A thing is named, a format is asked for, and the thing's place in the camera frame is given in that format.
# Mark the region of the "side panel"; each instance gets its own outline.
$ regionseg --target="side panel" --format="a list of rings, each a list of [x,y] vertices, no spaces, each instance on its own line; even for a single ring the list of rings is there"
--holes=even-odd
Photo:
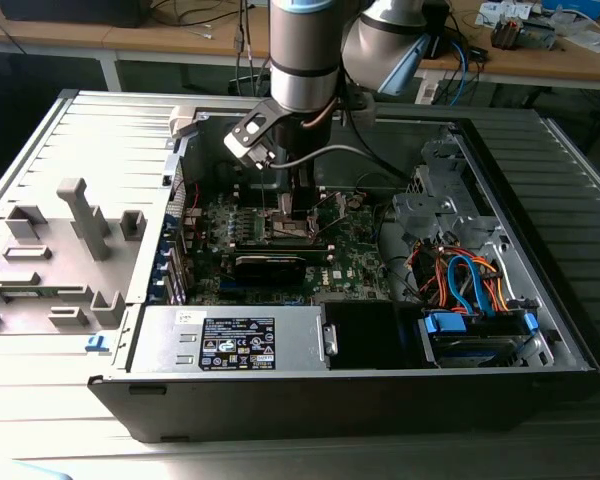
[[[89,389],[142,442],[506,430],[596,375],[475,375],[162,383]],[[569,392],[561,386],[569,386]]]

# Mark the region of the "wooden desk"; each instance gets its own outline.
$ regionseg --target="wooden desk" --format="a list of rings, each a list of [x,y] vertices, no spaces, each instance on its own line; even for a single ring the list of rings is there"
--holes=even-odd
[[[521,49],[503,51],[491,47],[490,30],[476,28],[480,0],[452,0],[453,11],[462,32],[472,45],[489,51],[489,61],[480,81],[526,85],[600,89],[600,54],[580,48],[564,39],[556,42],[552,51]],[[227,0],[210,11],[192,13],[187,21],[204,21],[237,8],[237,0]],[[178,0],[180,12],[192,8],[213,6],[211,0]],[[156,15],[173,21],[170,4]],[[267,10],[250,10],[253,55],[263,59],[268,54]],[[117,62],[120,60],[168,62],[184,64],[233,65],[233,38],[237,15],[211,22],[212,29],[179,28],[147,20],[138,29],[115,28],[104,25],[81,25],[46,22],[14,22],[4,18],[0,24],[30,54],[88,57],[99,60],[109,90],[120,91]],[[213,39],[202,38],[190,30],[208,32]],[[19,53],[0,29],[0,51]],[[246,55],[242,64],[246,65]],[[458,68],[451,54],[436,60],[424,60],[417,76],[424,81],[420,87],[420,102],[430,101],[431,90],[438,82],[449,78]]]

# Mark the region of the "white cable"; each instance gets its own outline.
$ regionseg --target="white cable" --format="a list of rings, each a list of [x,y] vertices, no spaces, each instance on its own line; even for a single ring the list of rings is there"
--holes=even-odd
[[[549,13],[554,13],[555,10],[549,10],[548,8],[543,9],[545,12],[549,12]],[[593,23],[593,25],[596,26],[596,28],[600,29],[600,24],[598,22],[596,22],[593,18],[591,18],[589,15],[585,15],[584,13],[580,12],[579,10],[573,10],[573,9],[563,9],[562,10],[564,13],[574,13],[576,15],[580,15],[582,18],[586,18],[587,20],[589,20],[591,23]]]

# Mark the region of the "floor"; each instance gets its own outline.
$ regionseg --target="floor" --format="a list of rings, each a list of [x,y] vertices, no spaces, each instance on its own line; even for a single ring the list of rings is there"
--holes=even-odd
[[[122,75],[129,91],[226,95],[235,72],[232,67],[123,62]],[[417,87],[414,81],[403,97],[379,100],[411,103]],[[0,54],[0,176],[63,88],[105,89],[99,65],[85,59]],[[519,108],[528,92],[524,86],[478,84],[475,93],[467,92],[458,104]],[[534,107],[542,116],[556,119],[579,144],[591,128],[592,115],[600,110],[600,96],[553,89]],[[600,171],[600,140],[589,158]]]

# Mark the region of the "motherboard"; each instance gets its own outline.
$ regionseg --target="motherboard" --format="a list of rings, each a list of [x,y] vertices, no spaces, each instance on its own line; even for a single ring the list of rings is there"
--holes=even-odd
[[[306,220],[219,195],[192,210],[192,305],[387,300],[373,206],[323,192]]]

